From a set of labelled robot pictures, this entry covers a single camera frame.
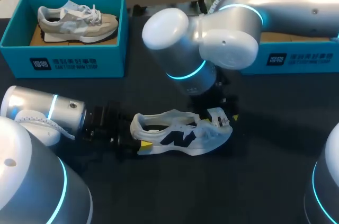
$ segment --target shoelace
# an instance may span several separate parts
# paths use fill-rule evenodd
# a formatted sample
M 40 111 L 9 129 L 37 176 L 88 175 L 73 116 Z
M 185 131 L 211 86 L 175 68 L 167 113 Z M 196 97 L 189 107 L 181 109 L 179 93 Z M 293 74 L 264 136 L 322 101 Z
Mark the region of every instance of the shoelace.
M 101 23 L 101 12 L 95 9 L 95 5 L 93 4 L 93 9 L 90 9 L 86 5 L 80 5 L 79 9 L 83 9 L 83 17 L 78 18 L 77 20 L 89 19 L 92 24 L 100 24 Z

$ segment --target sneaker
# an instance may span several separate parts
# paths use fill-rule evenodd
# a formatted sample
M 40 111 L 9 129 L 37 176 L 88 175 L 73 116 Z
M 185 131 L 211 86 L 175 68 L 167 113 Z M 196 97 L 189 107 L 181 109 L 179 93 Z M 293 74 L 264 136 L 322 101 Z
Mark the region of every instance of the sneaker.
M 44 32 L 45 42 L 63 42 L 77 40 L 83 43 L 102 41 L 118 28 L 114 15 L 102 14 L 86 5 L 68 1 L 62 8 L 38 9 L 38 22 Z
M 223 112 L 212 114 L 210 120 L 201 120 L 198 114 L 171 110 L 157 115 L 136 114 L 131 123 L 134 139 L 153 145 L 139 155 L 161 154 L 170 150 L 188 155 L 208 153 L 224 144 L 232 133 L 232 127 Z

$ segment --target blue shoe box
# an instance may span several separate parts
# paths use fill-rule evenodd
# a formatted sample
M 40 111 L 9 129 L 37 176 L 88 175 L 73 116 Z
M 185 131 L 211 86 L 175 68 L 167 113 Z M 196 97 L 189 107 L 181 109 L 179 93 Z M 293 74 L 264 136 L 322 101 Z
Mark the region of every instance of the blue shoe box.
M 265 36 L 273 37 L 261 42 L 257 59 L 242 74 L 339 73 L 339 43 L 277 33 Z
M 60 8 L 68 0 L 20 0 L 0 42 L 16 78 L 123 77 L 128 39 L 126 0 L 70 0 L 119 18 L 117 44 L 30 46 L 40 6 Z

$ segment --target cardboard insert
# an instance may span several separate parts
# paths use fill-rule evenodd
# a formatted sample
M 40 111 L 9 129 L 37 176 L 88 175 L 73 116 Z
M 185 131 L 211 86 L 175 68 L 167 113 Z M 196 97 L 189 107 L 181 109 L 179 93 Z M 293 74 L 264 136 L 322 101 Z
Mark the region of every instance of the cardboard insert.
M 82 46 L 82 45 L 116 45 L 117 44 L 117 37 L 105 40 L 99 43 L 94 44 L 83 44 L 82 42 L 76 42 L 76 41 L 65 41 L 65 42 L 52 42 L 52 43 L 46 43 L 41 38 L 41 29 L 39 25 L 35 28 L 30 46 Z
M 263 32 L 260 42 L 329 41 L 329 38 L 310 38 L 283 33 Z

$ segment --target yellow marker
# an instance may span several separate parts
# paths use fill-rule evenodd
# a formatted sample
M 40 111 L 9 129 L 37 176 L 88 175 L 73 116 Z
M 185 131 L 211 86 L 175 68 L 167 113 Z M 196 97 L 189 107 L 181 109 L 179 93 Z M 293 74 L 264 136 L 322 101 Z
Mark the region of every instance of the yellow marker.
M 145 150 L 150 150 L 152 148 L 153 144 L 150 142 L 146 141 L 141 141 L 141 146 L 139 151 L 145 151 Z

